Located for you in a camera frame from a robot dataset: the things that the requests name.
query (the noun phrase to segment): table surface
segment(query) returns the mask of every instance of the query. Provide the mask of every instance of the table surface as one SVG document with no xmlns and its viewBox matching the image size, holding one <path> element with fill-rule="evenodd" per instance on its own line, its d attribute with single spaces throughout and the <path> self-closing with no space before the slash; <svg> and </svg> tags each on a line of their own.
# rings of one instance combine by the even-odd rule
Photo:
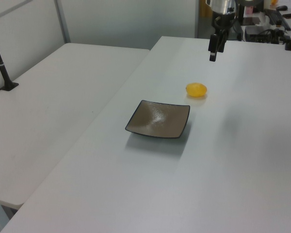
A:
<svg viewBox="0 0 291 233">
<path fill-rule="evenodd" d="M 162 37 L 2 233 L 291 233 L 291 52 L 208 44 Z M 190 105 L 181 138 L 125 131 L 141 100 Z"/>
<path fill-rule="evenodd" d="M 66 44 L 0 91 L 0 204 L 28 199 L 148 52 Z"/>
</svg>

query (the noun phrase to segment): dark ceramic plate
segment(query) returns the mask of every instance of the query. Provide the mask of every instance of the dark ceramic plate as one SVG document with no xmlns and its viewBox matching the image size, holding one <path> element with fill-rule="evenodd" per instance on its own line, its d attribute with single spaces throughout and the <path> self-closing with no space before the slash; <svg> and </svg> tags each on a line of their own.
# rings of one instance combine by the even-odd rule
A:
<svg viewBox="0 0 291 233">
<path fill-rule="evenodd" d="M 179 138 L 189 118 L 189 105 L 142 100 L 125 130 L 145 136 Z"/>
</svg>

